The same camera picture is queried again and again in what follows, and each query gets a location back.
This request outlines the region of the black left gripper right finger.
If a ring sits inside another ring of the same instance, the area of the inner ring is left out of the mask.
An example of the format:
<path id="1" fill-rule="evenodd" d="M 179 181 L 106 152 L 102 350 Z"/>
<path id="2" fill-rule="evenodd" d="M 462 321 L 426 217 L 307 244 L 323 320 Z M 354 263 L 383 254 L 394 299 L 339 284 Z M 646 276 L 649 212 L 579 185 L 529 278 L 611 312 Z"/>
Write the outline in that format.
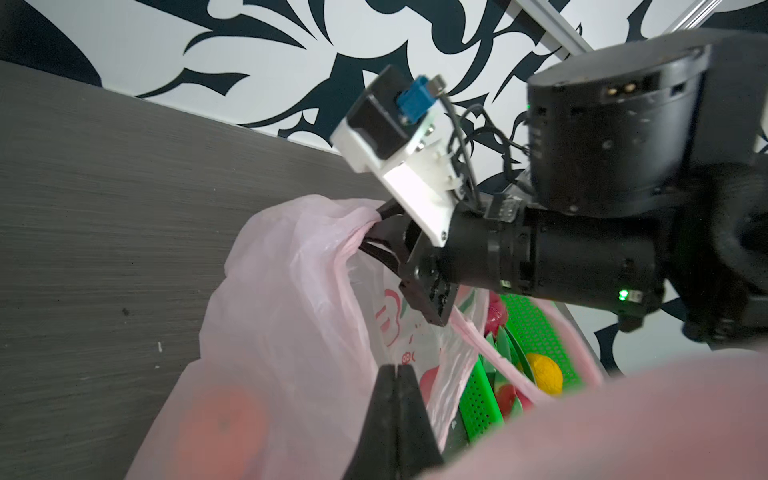
<path id="1" fill-rule="evenodd" d="M 444 459 L 410 365 L 397 368 L 396 391 L 396 479 L 416 479 Z"/>

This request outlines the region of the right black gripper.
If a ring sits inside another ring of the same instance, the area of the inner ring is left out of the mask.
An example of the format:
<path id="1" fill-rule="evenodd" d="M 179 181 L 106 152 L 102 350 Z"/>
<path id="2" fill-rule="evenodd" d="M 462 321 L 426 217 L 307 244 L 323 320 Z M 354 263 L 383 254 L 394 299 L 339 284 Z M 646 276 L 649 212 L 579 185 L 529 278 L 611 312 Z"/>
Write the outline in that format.
<path id="1" fill-rule="evenodd" d="M 459 207 L 444 247 L 420 240 L 420 227 L 396 201 L 359 249 L 398 273 L 411 306 L 443 326 L 464 285 L 606 310 L 632 327 L 659 310 L 664 279 L 658 229 L 648 219 L 598 219 L 506 200 L 506 221 Z"/>

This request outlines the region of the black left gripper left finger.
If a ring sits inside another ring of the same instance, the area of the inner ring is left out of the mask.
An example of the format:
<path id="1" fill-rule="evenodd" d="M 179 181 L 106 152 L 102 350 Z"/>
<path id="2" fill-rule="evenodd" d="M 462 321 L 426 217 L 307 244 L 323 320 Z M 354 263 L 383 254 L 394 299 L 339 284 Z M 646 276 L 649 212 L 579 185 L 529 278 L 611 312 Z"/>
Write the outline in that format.
<path id="1" fill-rule="evenodd" d="M 395 479 L 397 476 L 396 367 L 382 366 L 362 431 L 343 479 Z"/>

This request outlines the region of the pink plastic bag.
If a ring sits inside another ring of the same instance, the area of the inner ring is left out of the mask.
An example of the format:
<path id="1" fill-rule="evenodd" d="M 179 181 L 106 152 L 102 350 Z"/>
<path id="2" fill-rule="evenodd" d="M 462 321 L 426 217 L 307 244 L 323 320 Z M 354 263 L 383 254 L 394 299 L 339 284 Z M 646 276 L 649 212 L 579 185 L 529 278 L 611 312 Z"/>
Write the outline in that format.
<path id="1" fill-rule="evenodd" d="M 173 479 L 182 417 L 203 394 L 240 388 L 268 433 L 243 479 L 340 479 L 356 450 L 379 369 L 410 365 L 438 447 L 480 352 L 489 297 L 462 288 L 447 328 L 422 325 L 384 288 L 359 245 L 373 200 L 301 197 L 253 216 L 226 260 L 183 371 L 129 470 Z M 763 479 L 767 350 L 729 350 L 607 380 L 571 321 L 555 327 L 585 383 L 489 433 L 419 479 Z"/>

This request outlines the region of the red dragon fruit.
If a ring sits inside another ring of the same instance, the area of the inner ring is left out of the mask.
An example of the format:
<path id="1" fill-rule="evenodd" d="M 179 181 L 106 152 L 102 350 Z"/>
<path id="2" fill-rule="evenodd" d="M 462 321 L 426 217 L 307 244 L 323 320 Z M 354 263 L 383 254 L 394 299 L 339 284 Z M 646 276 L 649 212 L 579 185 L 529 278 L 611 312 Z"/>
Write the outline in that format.
<path id="1" fill-rule="evenodd" d="M 509 316 L 506 305 L 500 295 L 490 291 L 488 297 L 489 305 L 483 336 L 491 335 L 495 338 L 498 335 L 498 331 L 507 324 Z"/>

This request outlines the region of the orange fruit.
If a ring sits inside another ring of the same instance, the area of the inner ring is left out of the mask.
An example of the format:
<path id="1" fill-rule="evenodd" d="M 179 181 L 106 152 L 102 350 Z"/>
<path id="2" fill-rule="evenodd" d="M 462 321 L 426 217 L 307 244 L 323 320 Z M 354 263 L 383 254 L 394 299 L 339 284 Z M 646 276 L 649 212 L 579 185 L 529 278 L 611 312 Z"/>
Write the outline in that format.
<path id="1" fill-rule="evenodd" d="M 564 388 L 564 375 L 551 358 L 538 353 L 528 353 L 526 360 L 538 388 L 550 396 L 560 396 Z"/>

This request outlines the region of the round orange tangerine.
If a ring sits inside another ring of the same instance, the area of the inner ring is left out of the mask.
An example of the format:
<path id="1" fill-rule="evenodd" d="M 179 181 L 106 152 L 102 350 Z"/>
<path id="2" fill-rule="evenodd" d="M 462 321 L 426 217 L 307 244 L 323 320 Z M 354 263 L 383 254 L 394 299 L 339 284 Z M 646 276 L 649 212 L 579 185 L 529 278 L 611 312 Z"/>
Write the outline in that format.
<path id="1" fill-rule="evenodd" d="M 205 393 L 183 417 L 173 479 L 243 479 L 268 433 L 263 403 L 240 388 Z"/>

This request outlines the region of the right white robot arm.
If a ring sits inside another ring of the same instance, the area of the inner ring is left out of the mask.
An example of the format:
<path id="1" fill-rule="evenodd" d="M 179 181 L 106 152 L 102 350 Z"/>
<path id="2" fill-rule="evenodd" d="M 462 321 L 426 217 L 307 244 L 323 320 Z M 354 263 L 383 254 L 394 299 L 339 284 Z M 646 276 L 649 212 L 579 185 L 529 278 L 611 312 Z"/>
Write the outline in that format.
<path id="1" fill-rule="evenodd" d="M 607 310 L 641 327 L 671 284 L 682 330 L 767 336 L 767 37 L 678 31 L 583 54 L 527 84 L 529 169 L 503 193 L 448 197 L 429 240 L 394 198 L 362 250 L 445 325 L 460 285 Z"/>

